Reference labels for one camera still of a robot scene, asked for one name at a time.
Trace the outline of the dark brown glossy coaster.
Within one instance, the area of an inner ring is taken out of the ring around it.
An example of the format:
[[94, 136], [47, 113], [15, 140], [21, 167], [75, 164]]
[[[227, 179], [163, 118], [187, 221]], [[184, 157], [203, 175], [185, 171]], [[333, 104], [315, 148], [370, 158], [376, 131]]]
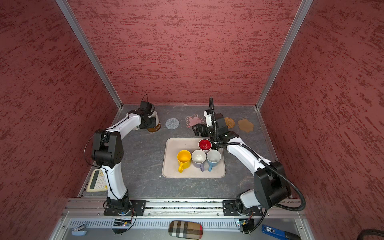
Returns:
[[147, 129], [147, 131], [154, 133], [161, 129], [161, 123], [158, 123], [154, 128]]

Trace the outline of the pink flower coaster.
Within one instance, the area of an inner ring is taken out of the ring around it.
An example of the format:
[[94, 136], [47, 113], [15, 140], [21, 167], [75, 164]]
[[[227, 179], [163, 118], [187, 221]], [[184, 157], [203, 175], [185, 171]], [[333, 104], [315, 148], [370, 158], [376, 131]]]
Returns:
[[198, 114], [188, 116], [188, 117], [186, 117], [185, 120], [186, 120], [186, 127], [188, 129], [191, 129], [193, 126], [195, 126], [197, 124], [205, 124], [206, 123], [205, 118], [201, 118], [200, 115], [198, 115]]

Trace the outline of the grey woven round coaster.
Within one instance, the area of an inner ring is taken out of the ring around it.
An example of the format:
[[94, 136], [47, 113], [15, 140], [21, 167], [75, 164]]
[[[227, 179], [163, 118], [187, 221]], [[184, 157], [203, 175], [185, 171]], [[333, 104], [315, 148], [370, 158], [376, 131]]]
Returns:
[[179, 127], [179, 120], [176, 118], [170, 118], [166, 121], [166, 128], [169, 130], [175, 130]]

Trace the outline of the brown wooden flower coaster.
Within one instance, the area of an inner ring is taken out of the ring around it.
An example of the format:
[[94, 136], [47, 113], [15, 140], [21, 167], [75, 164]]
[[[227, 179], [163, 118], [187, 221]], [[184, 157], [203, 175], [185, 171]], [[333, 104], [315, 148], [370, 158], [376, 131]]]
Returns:
[[254, 124], [248, 119], [242, 119], [238, 121], [239, 129], [246, 133], [250, 133], [254, 130]]

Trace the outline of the yellow mug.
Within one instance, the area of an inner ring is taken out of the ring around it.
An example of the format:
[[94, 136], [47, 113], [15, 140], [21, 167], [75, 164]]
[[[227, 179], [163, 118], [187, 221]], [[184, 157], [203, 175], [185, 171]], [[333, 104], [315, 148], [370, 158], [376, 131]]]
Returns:
[[185, 169], [191, 166], [192, 155], [188, 150], [181, 150], [177, 154], [177, 160], [179, 163], [178, 171], [182, 173]]

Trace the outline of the white speckled mug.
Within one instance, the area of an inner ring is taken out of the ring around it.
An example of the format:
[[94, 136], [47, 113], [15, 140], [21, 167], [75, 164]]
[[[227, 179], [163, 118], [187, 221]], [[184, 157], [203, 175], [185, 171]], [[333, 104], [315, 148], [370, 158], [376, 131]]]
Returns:
[[154, 111], [151, 115], [150, 115], [150, 119], [152, 121], [152, 128], [155, 129], [158, 127], [158, 125], [160, 124], [160, 120], [159, 120], [159, 116], [157, 114], [156, 111]]

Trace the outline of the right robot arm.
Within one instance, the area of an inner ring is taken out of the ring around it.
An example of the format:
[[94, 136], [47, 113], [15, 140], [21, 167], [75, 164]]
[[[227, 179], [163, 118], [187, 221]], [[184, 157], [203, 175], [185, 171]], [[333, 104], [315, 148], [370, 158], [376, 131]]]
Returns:
[[268, 210], [291, 195], [280, 162], [271, 162], [253, 151], [238, 134], [228, 129], [222, 114], [212, 115], [206, 110], [204, 116], [204, 124], [192, 127], [195, 135], [209, 137], [215, 148], [223, 148], [235, 156], [254, 176], [254, 188], [237, 195], [236, 204], [241, 213], [253, 207]]

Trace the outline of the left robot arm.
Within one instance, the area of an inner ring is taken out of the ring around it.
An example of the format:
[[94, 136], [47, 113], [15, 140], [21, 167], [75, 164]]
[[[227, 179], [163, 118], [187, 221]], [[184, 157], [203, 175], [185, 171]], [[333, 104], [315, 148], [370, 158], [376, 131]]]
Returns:
[[123, 180], [121, 161], [123, 138], [133, 129], [152, 129], [160, 123], [156, 111], [130, 111], [115, 125], [98, 130], [93, 139], [92, 159], [102, 170], [108, 188], [107, 207], [118, 215], [133, 212], [129, 192]]

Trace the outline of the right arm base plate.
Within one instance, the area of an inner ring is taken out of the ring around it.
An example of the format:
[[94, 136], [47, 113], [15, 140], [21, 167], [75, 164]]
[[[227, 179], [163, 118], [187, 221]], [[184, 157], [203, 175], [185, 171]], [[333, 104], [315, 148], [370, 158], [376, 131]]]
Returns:
[[261, 217], [263, 215], [263, 210], [258, 206], [245, 209], [235, 200], [223, 200], [222, 204], [224, 216]]

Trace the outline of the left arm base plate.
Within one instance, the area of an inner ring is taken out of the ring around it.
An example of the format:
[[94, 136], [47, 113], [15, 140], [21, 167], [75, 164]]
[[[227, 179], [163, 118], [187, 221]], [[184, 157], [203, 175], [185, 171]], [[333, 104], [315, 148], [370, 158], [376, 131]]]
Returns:
[[[143, 216], [146, 208], [146, 200], [131, 200], [131, 208], [134, 209], [134, 215]], [[120, 215], [119, 211], [115, 211], [110, 207], [105, 207], [104, 216], [118, 216], [118, 217], [128, 217], [132, 214], [130, 211], [127, 215]]]

